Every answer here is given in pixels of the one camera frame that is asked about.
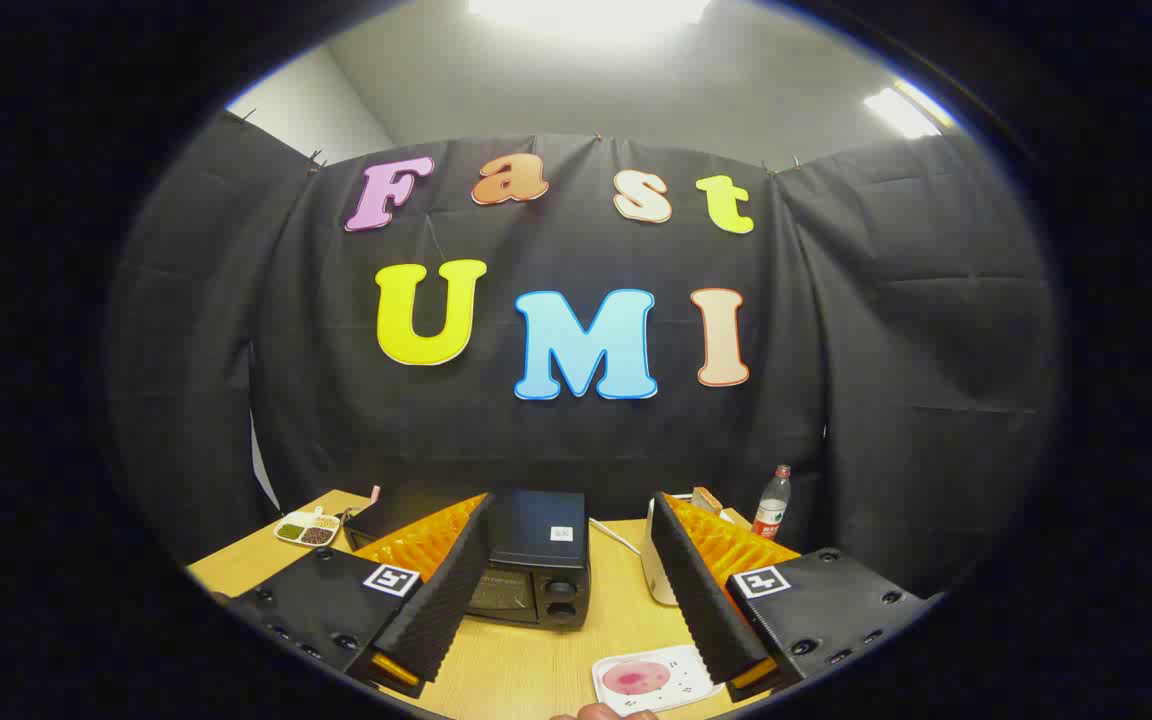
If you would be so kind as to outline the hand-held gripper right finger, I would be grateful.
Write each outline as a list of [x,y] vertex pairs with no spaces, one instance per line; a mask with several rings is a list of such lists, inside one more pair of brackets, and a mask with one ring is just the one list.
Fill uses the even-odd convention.
[[850,666],[934,602],[844,551],[797,553],[664,493],[650,539],[710,679],[733,702]]

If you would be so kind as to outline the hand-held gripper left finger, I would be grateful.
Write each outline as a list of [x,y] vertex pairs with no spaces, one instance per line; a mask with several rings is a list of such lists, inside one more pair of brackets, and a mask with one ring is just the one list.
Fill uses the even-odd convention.
[[494,500],[467,498],[355,552],[310,550],[227,609],[348,679],[420,697],[488,564]]

